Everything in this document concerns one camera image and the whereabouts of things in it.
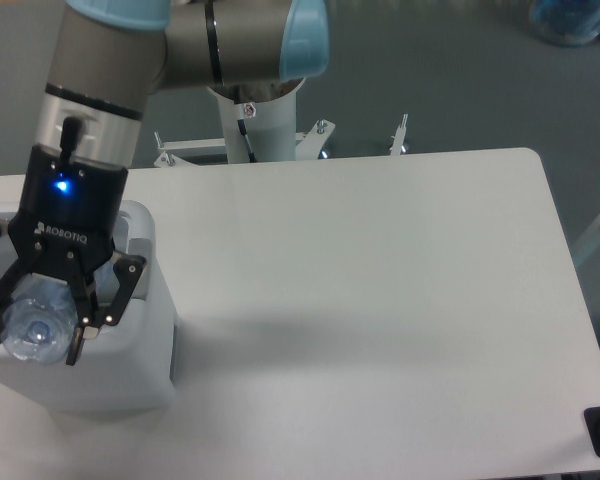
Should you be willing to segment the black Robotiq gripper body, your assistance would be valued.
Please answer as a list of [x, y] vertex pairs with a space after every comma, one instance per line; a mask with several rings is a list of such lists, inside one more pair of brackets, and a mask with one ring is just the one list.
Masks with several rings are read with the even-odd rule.
[[8, 234], [23, 271], [68, 282], [91, 278], [114, 252], [113, 228], [128, 170], [32, 147]]

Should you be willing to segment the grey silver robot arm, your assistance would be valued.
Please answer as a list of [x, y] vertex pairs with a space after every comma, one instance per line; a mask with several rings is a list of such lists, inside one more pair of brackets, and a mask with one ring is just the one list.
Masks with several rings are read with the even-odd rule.
[[69, 1], [20, 201], [0, 218], [0, 345], [74, 364], [147, 260], [113, 238], [148, 97], [322, 74], [321, 1]]

